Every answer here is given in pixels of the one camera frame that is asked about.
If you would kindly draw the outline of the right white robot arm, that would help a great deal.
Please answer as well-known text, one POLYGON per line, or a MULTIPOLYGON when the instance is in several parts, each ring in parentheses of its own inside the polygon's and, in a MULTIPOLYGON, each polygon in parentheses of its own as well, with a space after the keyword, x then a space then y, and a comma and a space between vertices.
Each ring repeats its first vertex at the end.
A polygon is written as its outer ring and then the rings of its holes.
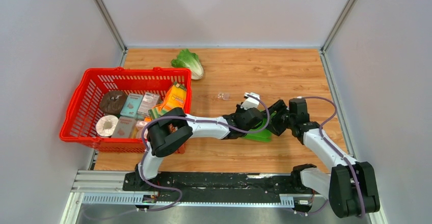
POLYGON ((293 98, 288 104, 278 100, 262 112, 267 130, 277 136, 291 130, 330 171, 325 174, 311 164, 296 166, 291 188, 298 193, 310 188, 322 194, 339 218, 378 212, 381 204, 373 166, 346 154, 327 136, 323 124, 311 121, 306 100, 293 98))

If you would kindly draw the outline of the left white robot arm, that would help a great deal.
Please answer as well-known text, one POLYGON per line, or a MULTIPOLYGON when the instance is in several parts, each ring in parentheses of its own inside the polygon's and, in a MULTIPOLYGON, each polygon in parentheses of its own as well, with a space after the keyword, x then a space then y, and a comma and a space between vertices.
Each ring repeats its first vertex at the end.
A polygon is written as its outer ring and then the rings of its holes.
POLYGON ((146 147, 138 163, 136 184, 144 191, 151 190, 156 183, 156 176, 164 158, 173 154, 191 138, 215 138, 220 140, 238 139, 247 134, 254 134, 261 129, 253 129, 266 120, 269 123, 271 114, 268 108, 259 111, 256 107, 222 115, 216 118, 196 117, 186 114, 183 109, 175 108, 165 115, 149 122, 143 130, 146 147))

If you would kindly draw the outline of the green paper box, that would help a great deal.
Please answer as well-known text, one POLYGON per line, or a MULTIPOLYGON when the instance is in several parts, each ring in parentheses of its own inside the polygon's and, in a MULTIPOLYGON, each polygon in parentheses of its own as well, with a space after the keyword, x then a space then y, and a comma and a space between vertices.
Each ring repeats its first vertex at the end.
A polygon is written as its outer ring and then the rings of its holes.
MULTIPOLYGON (((263 126, 265 125, 265 123, 267 122, 266 112, 264 110, 262 110, 261 112, 263 113, 262 121, 259 122, 257 125, 255 125, 251 129, 251 131, 258 131, 258 130, 262 129, 263 126)), ((242 138, 247 139, 247 140, 257 141, 257 142, 269 143, 272 141, 272 135, 273 134, 269 130, 263 129, 262 131, 259 131, 258 133, 248 133, 242 138)))

